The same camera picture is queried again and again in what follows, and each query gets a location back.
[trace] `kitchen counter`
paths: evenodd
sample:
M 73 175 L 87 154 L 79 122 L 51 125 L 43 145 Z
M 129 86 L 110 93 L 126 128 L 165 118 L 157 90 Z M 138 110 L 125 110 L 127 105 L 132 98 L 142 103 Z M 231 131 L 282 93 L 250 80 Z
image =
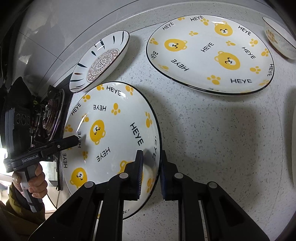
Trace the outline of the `kitchen counter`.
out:
M 214 7 L 204 10 L 204 14 L 244 25 L 268 46 L 275 72 L 264 90 L 246 96 L 209 95 L 166 78 L 150 65 L 145 50 L 150 35 L 166 20 L 196 13 L 192 3 L 168 5 L 162 9 L 162 16 L 168 15 L 169 19 L 130 31 L 126 56 L 104 82 L 123 81 L 140 90 L 156 113 L 168 160 L 194 181 L 217 182 L 270 240 L 275 240 L 296 210 L 290 154 L 296 64 L 283 59 L 270 46 L 261 13 L 229 7 L 231 4 L 211 4 Z M 123 26 L 132 28 L 136 21 L 153 20 L 159 11 L 139 14 L 138 20 L 127 19 L 89 40 L 73 53 L 64 72 L 73 71 L 72 66 L 96 39 Z M 247 11 L 247 17 L 240 11 Z M 70 110 L 84 94 L 74 94 Z M 49 196 L 59 207 L 70 194 L 64 185 L 59 193 L 49 188 Z M 123 222 L 123 240 L 178 240 L 178 205 L 163 201 L 160 182 L 148 203 Z

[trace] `white ceramic plate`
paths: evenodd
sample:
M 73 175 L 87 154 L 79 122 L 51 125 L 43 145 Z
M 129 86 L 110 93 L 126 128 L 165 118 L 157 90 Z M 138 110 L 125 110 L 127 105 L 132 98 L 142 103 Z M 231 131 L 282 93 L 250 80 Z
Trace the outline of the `white ceramic plate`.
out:
M 135 214 L 150 197 L 158 178 L 161 134 L 155 113 L 134 87 L 108 82 L 90 90 L 76 104 L 64 138 L 75 134 L 76 147 L 62 151 L 62 169 L 73 194 L 86 181 L 108 181 L 144 152 L 143 179 L 138 201 L 125 201 L 124 218 Z
M 88 91 L 106 79 L 126 54 L 129 33 L 117 31 L 92 46 L 81 58 L 71 76 L 72 92 Z
M 294 108 L 293 121 L 292 121 L 291 161 L 292 161 L 292 176 L 293 176 L 294 188 L 296 188 L 296 106 Z
M 160 26 L 146 47 L 153 67 L 199 91 L 244 95 L 264 89 L 274 75 L 267 46 L 232 20 L 191 15 Z
M 265 23 L 265 35 L 271 44 L 285 57 L 296 59 L 295 39 L 278 23 L 263 17 Z

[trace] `finger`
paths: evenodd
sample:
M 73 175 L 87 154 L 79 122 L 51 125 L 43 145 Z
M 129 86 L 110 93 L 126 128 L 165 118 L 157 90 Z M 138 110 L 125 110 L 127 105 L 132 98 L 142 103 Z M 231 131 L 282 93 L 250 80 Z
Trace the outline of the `finger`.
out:
M 39 192 L 39 193 L 33 193 L 32 197 L 44 198 L 46 194 L 47 194 L 47 189 L 45 189 L 45 190 L 43 190 L 42 192 Z
M 19 174 L 17 172 L 13 172 L 11 177 L 12 177 L 13 184 L 20 184 L 21 177 L 19 176 Z
M 29 187 L 29 192 L 30 193 L 40 193 L 40 192 L 43 192 L 46 188 L 47 188 L 47 182 L 43 181 L 43 183 L 41 183 L 41 185 L 39 185 L 37 187 Z
M 43 172 L 43 168 L 42 166 L 40 165 L 40 163 L 37 164 L 37 167 L 35 169 L 35 175 L 36 176 L 39 176 L 41 173 Z
M 45 180 L 45 174 L 44 172 L 42 172 L 37 177 L 33 177 L 29 180 L 28 182 L 29 187 L 38 187 L 41 185 L 41 183 L 43 183 L 44 180 Z
M 13 185 L 14 187 L 20 192 L 22 193 L 22 187 L 20 185 L 20 182 L 21 182 L 21 177 L 18 175 L 17 172 L 14 172 L 12 174 L 12 182 L 13 182 Z

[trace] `yellow paw print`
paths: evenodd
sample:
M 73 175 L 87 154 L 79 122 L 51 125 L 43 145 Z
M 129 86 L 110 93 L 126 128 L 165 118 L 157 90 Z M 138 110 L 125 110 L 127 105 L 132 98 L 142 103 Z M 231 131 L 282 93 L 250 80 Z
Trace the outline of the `yellow paw print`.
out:
M 258 40 L 251 39 L 251 46 L 254 47 L 258 43 Z
M 228 46 L 230 46 L 230 45 L 234 46 L 234 45 L 235 45 L 235 43 L 231 42 L 230 40 L 228 40 L 228 41 L 225 42 L 225 43 L 227 43 Z
M 150 125 L 152 125 L 152 120 L 150 119 L 150 113 L 145 112 L 146 116 L 148 117 L 146 119 L 146 126 L 149 128 Z
M 129 91 L 131 95 L 133 95 L 133 87 L 130 87 L 129 85 L 126 85 L 126 90 Z
M 260 83 L 259 85 L 267 85 L 269 83 L 269 80 L 264 80 L 262 83 Z
M 148 181 L 147 181 L 147 193 L 153 188 L 153 184 L 154 184 L 154 178 L 151 179 L 149 178 Z
M 154 38 L 150 39 L 150 42 L 149 43 L 158 45 L 158 42 L 156 42 Z
M 87 117 L 87 114 L 84 114 L 81 118 L 83 119 L 82 123 L 83 122 L 89 122 L 89 118 Z
M 268 56 L 268 54 L 269 54 L 269 51 L 267 50 L 267 49 L 265 49 L 262 53 L 261 53 L 261 55 L 262 56 Z
M 161 69 L 163 69 L 164 71 L 168 71 L 168 67 L 167 66 L 165 66 L 165 65 L 158 65 Z
M 114 115 L 117 115 L 117 113 L 120 113 L 120 109 L 118 109 L 117 103 L 114 103 L 113 110 L 111 110 L 111 113 L 113 113 Z
M 189 35 L 192 37 L 194 35 L 197 35 L 198 33 L 197 32 L 193 32 L 193 31 L 190 31 Z
M 208 79 L 208 80 L 212 80 L 212 83 L 213 83 L 214 85 L 219 85 L 219 84 L 220 84 L 219 80 L 221 80 L 220 77 L 216 77 L 216 76 L 214 76 L 214 75 L 211 75 L 211 77 L 208 77 L 207 79 Z
M 91 98 L 90 95 L 85 95 L 82 97 L 82 99 L 84 99 L 84 102 L 86 102 L 87 100 L 89 100 Z
M 98 85 L 98 86 L 96 87 L 96 89 L 97 89 L 97 90 L 104 90 L 104 87 L 103 87 L 103 85 Z
M 208 23 L 209 21 L 206 20 L 205 18 L 201 19 L 200 21 L 206 26 L 209 25 L 209 23 Z
M 87 158 L 88 152 L 87 151 L 83 151 L 82 152 L 82 155 L 83 155 L 83 159 L 85 160 Z
M 252 72 L 255 72 L 256 74 L 259 74 L 259 72 L 261 71 L 261 69 L 259 69 L 259 66 L 256 66 L 255 68 L 250 68 L 250 70 Z
M 65 132 L 72 132 L 72 131 L 73 131 L 73 129 L 71 128 L 71 125 L 67 125 L 65 127 Z

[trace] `patterned plate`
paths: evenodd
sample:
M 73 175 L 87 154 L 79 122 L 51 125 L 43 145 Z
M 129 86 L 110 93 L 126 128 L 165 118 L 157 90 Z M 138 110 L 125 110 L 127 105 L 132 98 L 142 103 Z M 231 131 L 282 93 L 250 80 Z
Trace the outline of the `patterned plate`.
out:
M 154 190 L 160 165 L 161 134 L 155 113 L 134 87 L 108 82 L 90 90 L 76 104 L 64 138 L 75 134 L 76 147 L 62 151 L 62 169 L 73 194 L 86 181 L 102 183 L 124 171 L 144 151 L 141 195 L 124 203 L 124 218 L 146 203 Z
M 215 16 L 191 15 L 163 24 L 150 37 L 146 53 L 160 73 L 206 93 L 258 92 L 274 75 L 262 40 L 243 25 Z
M 119 65 L 126 54 L 129 33 L 117 31 L 92 46 L 77 64 L 70 80 L 74 93 L 87 91 L 100 84 Z

